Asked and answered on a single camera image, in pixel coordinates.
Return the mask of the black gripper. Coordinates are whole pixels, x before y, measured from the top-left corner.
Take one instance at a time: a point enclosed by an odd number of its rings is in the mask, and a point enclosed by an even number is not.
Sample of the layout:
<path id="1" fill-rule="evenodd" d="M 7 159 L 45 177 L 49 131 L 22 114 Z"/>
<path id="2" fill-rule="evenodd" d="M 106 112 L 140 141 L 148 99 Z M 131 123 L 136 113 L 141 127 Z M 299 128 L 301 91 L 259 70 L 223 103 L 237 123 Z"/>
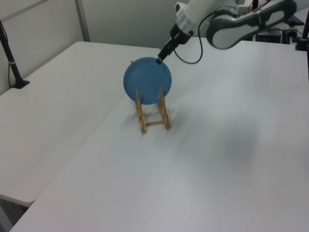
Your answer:
<path id="1" fill-rule="evenodd" d="M 175 23 L 170 30 L 170 40 L 160 50 L 156 62 L 161 64 L 163 60 L 169 56 L 179 44 L 186 44 L 190 38 L 194 35 L 192 30 L 183 32 Z"/>

